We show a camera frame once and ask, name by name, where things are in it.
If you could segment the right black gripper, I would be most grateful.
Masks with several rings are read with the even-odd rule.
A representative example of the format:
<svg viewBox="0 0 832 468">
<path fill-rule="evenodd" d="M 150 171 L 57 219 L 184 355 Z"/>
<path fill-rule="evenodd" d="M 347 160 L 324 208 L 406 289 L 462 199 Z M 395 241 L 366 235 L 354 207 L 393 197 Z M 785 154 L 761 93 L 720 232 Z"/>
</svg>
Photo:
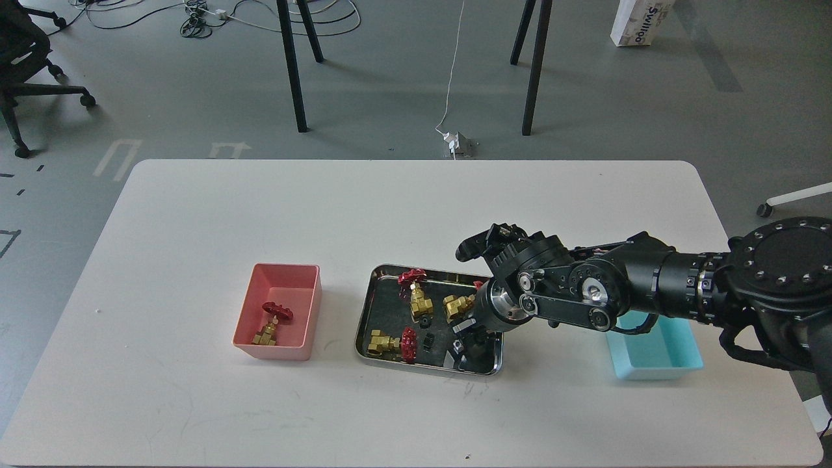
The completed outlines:
<svg viewBox="0 0 832 468">
<path fill-rule="evenodd" d="M 491 271 L 472 318 L 452 327 L 464 355 L 484 355 L 488 331 L 508 332 L 532 318 L 607 332 L 628 310 L 624 273 L 592 251 L 568 251 L 557 236 L 493 224 L 461 242 L 456 258 L 484 258 Z"/>
</svg>

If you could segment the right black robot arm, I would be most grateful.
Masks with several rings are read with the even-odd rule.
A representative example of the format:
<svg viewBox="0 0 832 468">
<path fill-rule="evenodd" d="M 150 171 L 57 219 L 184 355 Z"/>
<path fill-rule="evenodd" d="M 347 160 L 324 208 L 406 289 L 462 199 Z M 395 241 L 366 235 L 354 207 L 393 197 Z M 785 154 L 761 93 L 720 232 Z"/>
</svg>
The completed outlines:
<svg viewBox="0 0 832 468">
<path fill-rule="evenodd" d="M 727 252 L 681 253 L 647 232 L 568 250 L 556 236 L 494 224 L 459 261 L 491 272 L 472 315 L 507 332 L 541 318 L 594 331 L 645 333 L 657 317 L 720 327 L 734 359 L 830 374 L 830 219 L 791 217 L 731 238 Z"/>
</svg>

